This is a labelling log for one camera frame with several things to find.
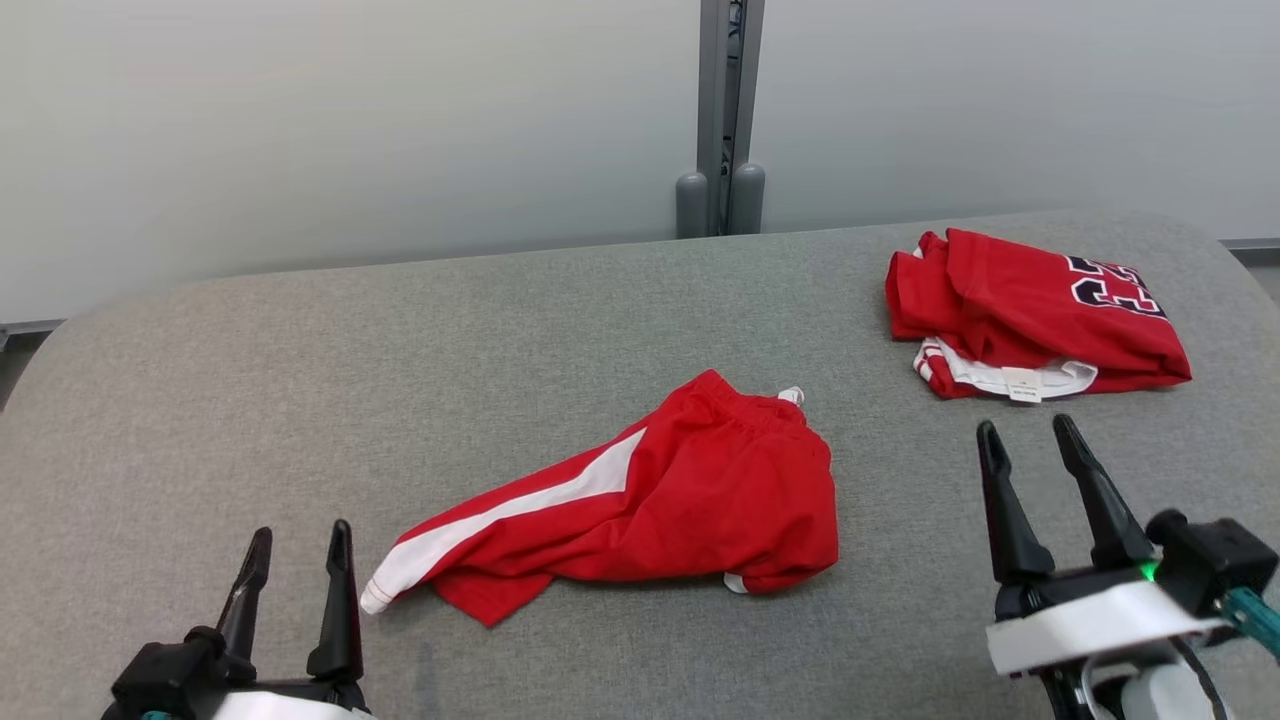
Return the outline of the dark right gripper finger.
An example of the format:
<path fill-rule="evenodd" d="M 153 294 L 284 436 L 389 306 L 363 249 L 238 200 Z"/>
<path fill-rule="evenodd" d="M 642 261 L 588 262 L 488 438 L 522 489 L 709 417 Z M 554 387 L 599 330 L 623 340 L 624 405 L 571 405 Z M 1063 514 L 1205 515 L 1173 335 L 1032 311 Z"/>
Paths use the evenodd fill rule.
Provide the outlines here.
<path fill-rule="evenodd" d="M 1009 585 L 1050 577 L 1053 556 L 1038 541 L 1012 488 L 1012 464 L 992 420 L 979 423 L 975 443 L 995 582 Z"/>
<path fill-rule="evenodd" d="M 1093 568 L 1110 571 L 1153 560 L 1155 546 L 1073 418 L 1057 414 L 1052 428 L 1062 465 L 1076 482 L 1091 527 Z"/>

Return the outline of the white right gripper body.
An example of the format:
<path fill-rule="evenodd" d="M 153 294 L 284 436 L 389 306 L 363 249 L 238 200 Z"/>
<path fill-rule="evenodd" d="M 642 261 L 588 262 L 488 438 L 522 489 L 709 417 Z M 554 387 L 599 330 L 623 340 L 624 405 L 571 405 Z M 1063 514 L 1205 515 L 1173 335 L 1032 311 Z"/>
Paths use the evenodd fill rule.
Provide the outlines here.
<path fill-rule="evenodd" d="M 1153 570 L 1152 565 L 1050 574 L 995 569 L 998 592 L 986 642 L 996 673 L 1038 673 L 1169 638 L 1203 638 L 1226 625 L 1185 610 L 1155 582 Z"/>

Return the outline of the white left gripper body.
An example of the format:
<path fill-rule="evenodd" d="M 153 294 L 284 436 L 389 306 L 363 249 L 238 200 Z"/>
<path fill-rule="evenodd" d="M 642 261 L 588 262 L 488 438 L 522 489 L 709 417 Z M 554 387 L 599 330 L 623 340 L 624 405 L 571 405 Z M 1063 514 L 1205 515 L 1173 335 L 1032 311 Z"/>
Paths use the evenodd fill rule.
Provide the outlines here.
<path fill-rule="evenodd" d="M 376 720 L 351 680 L 275 680 L 233 687 L 212 720 Z"/>

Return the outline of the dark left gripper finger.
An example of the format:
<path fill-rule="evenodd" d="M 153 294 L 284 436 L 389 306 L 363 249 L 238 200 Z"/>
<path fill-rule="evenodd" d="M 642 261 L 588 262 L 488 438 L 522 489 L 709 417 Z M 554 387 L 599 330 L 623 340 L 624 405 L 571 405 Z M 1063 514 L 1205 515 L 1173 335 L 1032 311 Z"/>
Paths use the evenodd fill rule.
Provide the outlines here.
<path fill-rule="evenodd" d="M 337 519 L 325 561 L 328 585 L 320 637 L 306 665 L 306 673 L 315 682 L 356 683 L 364 676 L 353 557 L 351 525 L 344 519 Z"/>
<path fill-rule="evenodd" d="M 259 600 L 268 584 L 271 556 L 273 530 L 260 527 L 252 536 L 216 625 L 225 641 L 227 653 L 238 661 L 250 661 L 252 656 Z"/>

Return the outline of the red jersey with white sleeves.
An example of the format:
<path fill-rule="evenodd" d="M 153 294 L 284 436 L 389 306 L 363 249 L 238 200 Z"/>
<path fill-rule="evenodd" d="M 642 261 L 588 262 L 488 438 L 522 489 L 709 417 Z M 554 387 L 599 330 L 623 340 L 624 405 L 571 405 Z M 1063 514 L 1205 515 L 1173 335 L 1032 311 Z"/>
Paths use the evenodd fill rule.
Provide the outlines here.
<path fill-rule="evenodd" d="M 890 333 L 941 398 L 1038 404 L 1192 379 L 1187 351 L 1140 274 L 974 231 L 925 232 L 884 279 Z"/>

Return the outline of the red shorts with white stripe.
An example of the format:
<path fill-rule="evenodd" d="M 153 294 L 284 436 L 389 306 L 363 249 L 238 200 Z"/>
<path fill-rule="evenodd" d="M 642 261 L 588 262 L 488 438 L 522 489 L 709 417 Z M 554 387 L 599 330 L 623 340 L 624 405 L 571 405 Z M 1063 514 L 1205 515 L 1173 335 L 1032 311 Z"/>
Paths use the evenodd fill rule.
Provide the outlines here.
<path fill-rule="evenodd" d="M 408 529 L 358 605 L 376 615 L 428 585 L 495 626 L 558 579 L 718 577 L 736 594 L 808 582 L 838 561 L 840 537 L 829 446 L 804 400 L 704 372 L 609 442 Z"/>

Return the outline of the grey metal partition post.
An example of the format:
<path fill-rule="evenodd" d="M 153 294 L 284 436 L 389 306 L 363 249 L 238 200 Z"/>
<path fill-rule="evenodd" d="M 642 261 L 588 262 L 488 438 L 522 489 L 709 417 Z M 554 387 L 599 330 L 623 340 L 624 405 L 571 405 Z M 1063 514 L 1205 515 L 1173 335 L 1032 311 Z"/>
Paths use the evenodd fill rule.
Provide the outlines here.
<path fill-rule="evenodd" d="M 699 0 L 696 169 L 675 184 L 681 240 L 758 234 L 765 170 L 750 159 L 765 0 Z"/>

